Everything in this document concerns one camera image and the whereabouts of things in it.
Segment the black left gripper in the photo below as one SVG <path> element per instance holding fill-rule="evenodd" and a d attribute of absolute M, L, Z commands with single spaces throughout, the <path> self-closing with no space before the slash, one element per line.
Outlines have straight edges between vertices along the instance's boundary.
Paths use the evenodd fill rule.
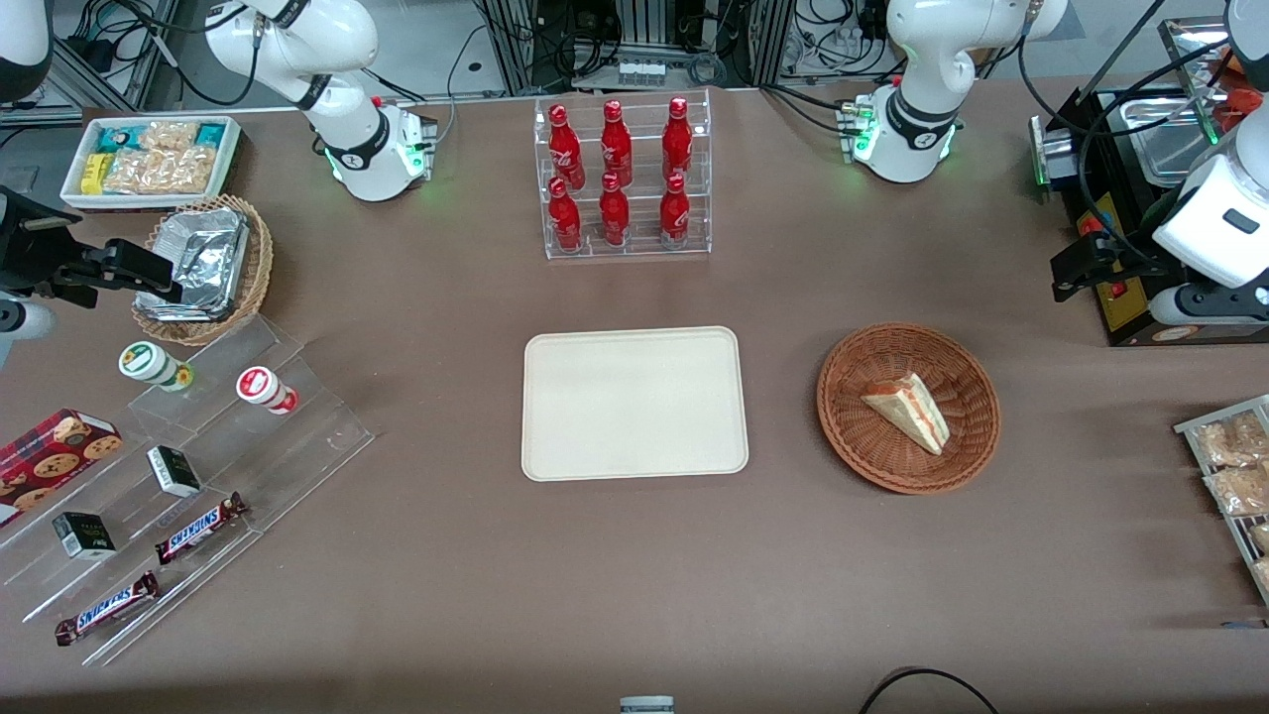
<path fill-rule="evenodd" d="M 1074 241 L 1074 252 L 1060 252 L 1051 259 L 1052 297 L 1065 302 L 1105 282 L 1115 282 L 1122 271 L 1124 249 L 1107 231 L 1089 231 Z"/>

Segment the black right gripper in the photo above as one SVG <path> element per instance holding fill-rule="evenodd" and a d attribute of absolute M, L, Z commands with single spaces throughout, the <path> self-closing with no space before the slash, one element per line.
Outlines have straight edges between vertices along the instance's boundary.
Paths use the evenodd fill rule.
<path fill-rule="evenodd" d="M 60 299 L 82 308 L 96 307 L 98 290 L 74 282 L 89 247 L 77 243 L 69 226 L 80 216 L 69 216 L 32 200 L 10 188 L 1 188 L 1 288 L 18 297 Z M 108 290 L 137 290 L 168 302 L 181 302 L 184 287 L 173 278 L 173 263 L 124 238 L 109 238 L 91 249 L 96 287 Z"/>

